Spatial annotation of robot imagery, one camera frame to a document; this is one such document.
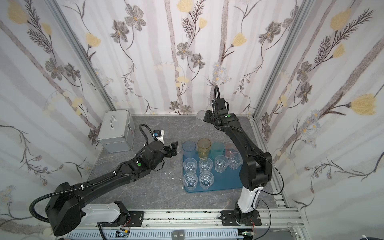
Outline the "yellow plastic cup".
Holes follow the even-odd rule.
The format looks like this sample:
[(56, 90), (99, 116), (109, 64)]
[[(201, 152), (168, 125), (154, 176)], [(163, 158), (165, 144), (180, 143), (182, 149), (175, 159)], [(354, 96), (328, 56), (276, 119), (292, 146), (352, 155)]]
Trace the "yellow plastic cup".
[(207, 158), (211, 149), (211, 141), (207, 138), (198, 140), (198, 155), (200, 159)]

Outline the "blue plastic cup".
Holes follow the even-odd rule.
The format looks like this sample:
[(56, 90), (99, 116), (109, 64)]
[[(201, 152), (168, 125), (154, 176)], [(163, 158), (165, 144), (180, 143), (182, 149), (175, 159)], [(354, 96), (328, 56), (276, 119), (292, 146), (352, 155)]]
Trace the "blue plastic cup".
[(183, 153), (184, 153), (184, 158), (194, 158), (195, 153), (196, 153), (196, 143), (191, 140), (187, 140), (183, 143), (182, 148), (183, 148)]

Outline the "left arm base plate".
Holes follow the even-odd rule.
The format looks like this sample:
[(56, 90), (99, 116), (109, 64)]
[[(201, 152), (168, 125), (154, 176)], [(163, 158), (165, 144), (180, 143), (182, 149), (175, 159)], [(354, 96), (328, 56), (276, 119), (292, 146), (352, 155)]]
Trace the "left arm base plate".
[(141, 227), (144, 220), (144, 211), (129, 211), (122, 213), (111, 223), (102, 222), (102, 227)]

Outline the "pink plastic cup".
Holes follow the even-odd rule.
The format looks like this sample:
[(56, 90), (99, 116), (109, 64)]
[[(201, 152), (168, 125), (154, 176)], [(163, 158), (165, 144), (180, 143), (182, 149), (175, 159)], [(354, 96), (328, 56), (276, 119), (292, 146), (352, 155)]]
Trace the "pink plastic cup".
[(234, 144), (226, 144), (225, 146), (225, 155), (227, 158), (231, 156), (233, 153), (237, 153), (238, 150)]

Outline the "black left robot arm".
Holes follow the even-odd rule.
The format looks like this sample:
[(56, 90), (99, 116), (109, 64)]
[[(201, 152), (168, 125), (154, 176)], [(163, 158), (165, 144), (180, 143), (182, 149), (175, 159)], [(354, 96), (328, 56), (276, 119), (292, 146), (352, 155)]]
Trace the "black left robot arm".
[(122, 218), (128, 215), (122, 203), (93, 205), (91, 202), (120, 186), (145, 177), (158, 165), (162, 165), (164, 158), (171, 158), (177, 154), (178, 142), (173, 142), (169, 146), (165, 146), (161, 141), (151, 142), (138, 157), (120, 163), (111, 173), (75, 185), (70, 185), (68, 182), (60, 184), (45, 208), (54, 235), (60, 237), (78, 226), (97, 222), (122, 224)]

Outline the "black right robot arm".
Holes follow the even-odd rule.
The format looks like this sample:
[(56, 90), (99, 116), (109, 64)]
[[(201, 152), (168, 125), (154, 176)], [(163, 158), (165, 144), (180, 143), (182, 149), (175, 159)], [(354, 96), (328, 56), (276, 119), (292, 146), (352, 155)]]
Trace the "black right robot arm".
[(243, 189), (234, 209), (236, 221), (242, 225), (251, 221), (256, 210), (256, 200), (272, 179), (272, 156), (253, 143), (243, 130), (238, 117), (229, 113), (229, 104), (223, 98), (212, 100), (212, 107), (211, 111), (206, 111), (204, 122), (213, 124), (217, 130), (224, 132), (243, 160), (240, 170)]

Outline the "clear dotted cup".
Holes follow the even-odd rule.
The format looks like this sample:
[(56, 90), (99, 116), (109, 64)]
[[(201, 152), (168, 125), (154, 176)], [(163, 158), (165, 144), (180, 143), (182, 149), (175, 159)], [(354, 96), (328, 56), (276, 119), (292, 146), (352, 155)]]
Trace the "clear dotted cup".
[(197, 112), (197, 115), (196, 115), (196, 125), (198, 127), (201, 127), (201, 126), (203, 126), (205, 124), (205, 122), (204, 122), (205, 113), (206, 113), (205, 110), (201, 110), (201, 111)]

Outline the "clear faceted cup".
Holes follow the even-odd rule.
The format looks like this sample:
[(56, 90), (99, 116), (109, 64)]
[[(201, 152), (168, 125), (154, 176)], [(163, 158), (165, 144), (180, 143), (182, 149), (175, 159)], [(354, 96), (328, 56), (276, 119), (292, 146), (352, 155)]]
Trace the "clear faceted cup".
[(215, 181), (215, 177), (211, 172), (205, 171), (201, 172), (199, 175), (199, 182), (202, 189), (209, 189)]
[(195, 173), (186, 173), (183, 176), (183, 184), (187, 192), (193, 191), (198, 185), (198, 177)]
[(241, 154), (234, 152), (229, 157), (229, 168), (232, 170), (238, 169), (243, 164)]
[(199, 160), (200, 172), (211, 172), (213, 168), (213, 161), (210, 158), (201, 158)]
[(224, 155), (218, 155), (215, 158), (215, 171), (223, 173), (228, 167), (229, 159)]
[(198, 168), (198, 163), (194, 158), (187, 158), (183, 162), (183, 168), (186, 173), (196, 173)]

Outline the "clear faceted cup back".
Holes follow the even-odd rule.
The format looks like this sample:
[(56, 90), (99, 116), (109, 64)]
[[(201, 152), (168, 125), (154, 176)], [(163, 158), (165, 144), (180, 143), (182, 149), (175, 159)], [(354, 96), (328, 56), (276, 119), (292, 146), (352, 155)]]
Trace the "clear faceted cup back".
[(201, 172), (199, 175), (199, 182), (202, 189), (209, 189), (215, 181), (215, 177), (211, 172), (205, 171)]

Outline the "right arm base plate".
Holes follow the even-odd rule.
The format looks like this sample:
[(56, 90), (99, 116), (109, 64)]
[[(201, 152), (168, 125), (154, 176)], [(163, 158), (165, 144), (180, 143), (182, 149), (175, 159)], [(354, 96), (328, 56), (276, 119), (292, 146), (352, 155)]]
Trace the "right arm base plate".
[(222, 221), (223, 227), (258, 227), (262, 225), (261, 217), (258, 211), (242, 213), (238, 209), (223, 210), (218, 217)]

